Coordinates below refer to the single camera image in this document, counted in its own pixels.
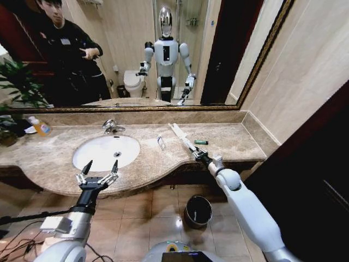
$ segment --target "faucet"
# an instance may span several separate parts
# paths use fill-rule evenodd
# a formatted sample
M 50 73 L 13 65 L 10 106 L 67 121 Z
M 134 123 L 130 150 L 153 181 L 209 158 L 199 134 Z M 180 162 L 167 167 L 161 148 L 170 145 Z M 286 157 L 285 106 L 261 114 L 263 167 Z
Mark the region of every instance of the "faucet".
M 126 130 L 124 127 L 117 126 L 116 122 L 113 119 L 108 119 L 107 121 L 105 121 L 102 125 L 102 128 L 105 130 L 104 134 L 106 135 Z

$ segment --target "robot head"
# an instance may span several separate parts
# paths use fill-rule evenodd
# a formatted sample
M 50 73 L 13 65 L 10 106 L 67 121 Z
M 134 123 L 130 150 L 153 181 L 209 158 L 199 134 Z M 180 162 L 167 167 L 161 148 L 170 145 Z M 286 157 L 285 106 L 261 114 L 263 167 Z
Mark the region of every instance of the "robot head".
M 163 33 L 163 37 L 169 37 L 171 35 L 172 28 L 172 15 L 170 8 L 162 7 L 159 14 L 159 22 L 161 26 L 161 31 Z

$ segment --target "black trash can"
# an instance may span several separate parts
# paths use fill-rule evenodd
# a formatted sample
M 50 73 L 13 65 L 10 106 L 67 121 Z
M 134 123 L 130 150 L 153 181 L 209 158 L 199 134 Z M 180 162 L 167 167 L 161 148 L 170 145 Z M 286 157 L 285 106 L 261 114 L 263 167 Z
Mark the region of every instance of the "black trash can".
M 120 98 L 130 97 L 130 93 L 126 90 L 124 85 L 117 86 L 116 90 Z
M 201 195 L 193 195 L 184 209 L 184 220 L 191 228 L 202 228 L 212 218 L 210 202 Z

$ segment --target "sink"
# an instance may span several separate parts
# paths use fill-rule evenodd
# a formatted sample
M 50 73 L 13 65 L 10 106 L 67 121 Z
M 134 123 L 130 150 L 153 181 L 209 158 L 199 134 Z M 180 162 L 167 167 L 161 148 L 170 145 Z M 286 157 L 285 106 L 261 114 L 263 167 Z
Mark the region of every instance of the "sink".
M 90 171 L 110 171 L 118 160 L 122 168 L 134 161 L 140 153 L 140 144 L 129 136 L 101 136 L 82 144 L 73 155 L 73 165 L 82 170 L 93 160 Z

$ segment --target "drain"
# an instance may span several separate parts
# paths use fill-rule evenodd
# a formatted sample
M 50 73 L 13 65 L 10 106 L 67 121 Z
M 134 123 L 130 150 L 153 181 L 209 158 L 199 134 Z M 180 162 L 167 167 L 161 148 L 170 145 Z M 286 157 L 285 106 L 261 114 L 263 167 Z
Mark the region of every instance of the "drain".
M 119 156 L 121 156 L 121 152 L 115 152 L 114 153 L 114 157 L 119 157 Z

